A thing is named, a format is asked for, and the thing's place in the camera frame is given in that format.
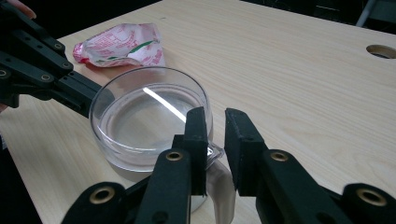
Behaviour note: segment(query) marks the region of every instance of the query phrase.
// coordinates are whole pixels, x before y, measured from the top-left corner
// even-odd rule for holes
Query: glass mug
[[[108,82],[90,109],[95,140],[121,176],[139,181],[150,175],[159,154],[183,134],[186,114],[203,106],[209,139],[210,166],[223,149],[211,143],[213,119],[207,95],[189,75],[168,67],[142,67]],[[205,198],[194,196],[191,211]]]

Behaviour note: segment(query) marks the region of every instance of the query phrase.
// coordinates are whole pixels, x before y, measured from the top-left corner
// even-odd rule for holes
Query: transparent cup
[[[149,173],[159,154],[183,134],[186,114],[203,106],[209,138],[208,166],[223,150],[211,143],[213,119],[202,86],[189,75],[168,67],[142,67],[108,82],[90,110],[95,140],[115,171]]]

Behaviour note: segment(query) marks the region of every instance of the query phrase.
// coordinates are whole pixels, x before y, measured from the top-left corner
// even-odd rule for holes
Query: light wood tabletop
[[[236,108],[321,186],[341,193],[362,182],[396,197],[396,59],[366,49],[396,49],[396,35],[242,1],[163,0],[60,41],[75,70],[103,85],[131,67],[77,64],[74,45],[120,23],[148,22],[163,37],[166,65],[207,91],[215,143],[224,145],[224,110]],[[0,114],[0,130],[44,223],[60,223],[93,184],[133,184],[106,162],[89,121],[56,101],[21,96],[19,108]],[[255,200],[237,196],[233,223],[259,222]],[[191,223],[215,223],[210,199]]]

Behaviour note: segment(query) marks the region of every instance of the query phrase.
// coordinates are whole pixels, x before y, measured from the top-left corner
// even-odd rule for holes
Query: crumpled wrapper
[[[165,66],[161,36],[154,23],[114,26],[75,45],[73,57],[78,63],[98,67],[125,64]]]

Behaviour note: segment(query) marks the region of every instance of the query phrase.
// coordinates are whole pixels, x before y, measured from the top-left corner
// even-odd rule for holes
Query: wooden table
[[[234,0],[164,0],[61,38],[69,61],[75,44],[124,22],[156,23],[167,66],[205,87],[214,142],[223,146],[225,108],[240,109],[321,186],[363,182],[396,197],[396,61],[366,50],[396,49],[395,35]],[[100,84],[129,69],[75,66]],[[95,183],[133,184],[110,168],[88,120],[55,101],[22,96],[0,129],[44,223],[61,222]],[[254,199],[237,197],[233,223],[258,222]],[[214,223],[211,200],[191,223]]]

